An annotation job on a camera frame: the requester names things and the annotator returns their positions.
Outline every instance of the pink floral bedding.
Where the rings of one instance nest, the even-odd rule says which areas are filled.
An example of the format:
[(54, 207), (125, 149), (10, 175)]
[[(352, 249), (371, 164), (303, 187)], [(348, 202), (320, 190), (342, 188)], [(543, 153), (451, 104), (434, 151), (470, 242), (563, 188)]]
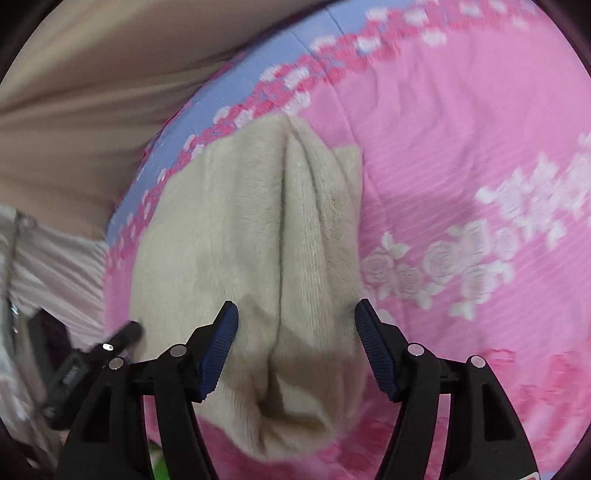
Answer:
[[(360, 275), (382, 321), (438, 356), (488, 359), (540, 471), (554, 472), (591, 421), (589, 75), (529, 2), (354, 3), (365, 6), (361, 29), (311, 38), (294, 61), (261, 68), (250, 94), (220, 105), (211, 127), (184, 135), (111, 242), (109, 328), (127, 319), (138, 242), (170, 176), (216, 138), (282, 109), (306, 118), (330, 147), (363, 148)], [(339, 8), (327, 10), (336, 23)], [(147, 165), (162, 155), (167, 129), (182, 129), (185, 120), (175, 121), (150, 146)], [(224, 480), (362, 480), (374, 477), (396, 415), (370, 378), (354, 431), (276, 465), (202, 428)]]

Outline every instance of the black clamp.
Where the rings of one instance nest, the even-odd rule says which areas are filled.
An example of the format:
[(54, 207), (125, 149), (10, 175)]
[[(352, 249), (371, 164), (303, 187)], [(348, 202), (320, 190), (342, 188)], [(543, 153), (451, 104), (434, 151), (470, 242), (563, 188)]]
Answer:
[(482, 357), (438, 358), (380, 322), (368, 300), (357, 304), (355, 325), (380, 390), (402, 402), (376, 480), (423, 480), (440, 394), (451, 394), (440, 480), (539, 480), (517, 413)]
[[(380, 389), (402, 404), (376, 480), (423, 480), (440, 394), (451, 394), (440, 480), (539, 480), (530, 444), (486, 361), (441, 359), (381, 323), (367, 300), (355, 323)], [(217, 480), (191, 402), (217, 384), (238, 328), (226, 302), (213, 324), (155, 360), (104, 368), (72, 426), (56, 480), (153, 480), (142, 397), (153, 395), (171, 480)]]
[(238, 329), (227, 301), (211, 325), (157, 359), (112, 359), (92, 387), (68, 436), (56, 480), (153, 480), (142, 397), (153, 395), (171, 479), (217, 480), (192, 402), (217, 385)]
[(82, 352), (72, 348), (66, 326), (45, 310), (29, 321), (28, 331), (47, 389), (41, 414), (54, 430), (72, 426), (103, 366), (139, 341), (144, 332), (139, 323), (128, 322), (106, 342)]

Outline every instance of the beige towel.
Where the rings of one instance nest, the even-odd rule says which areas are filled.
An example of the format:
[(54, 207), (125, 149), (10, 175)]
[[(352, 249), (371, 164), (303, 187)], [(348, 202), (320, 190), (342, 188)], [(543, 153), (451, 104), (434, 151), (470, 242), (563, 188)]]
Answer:
[(267, 116), (173, 177), (141, 240), (138, 359), (185, 342), (234, 301), (238, 334), (196, 411), (256, 458), (314, 451), (355, 421), (360, 168), (356, 147), (331, 152), (304, 120)]

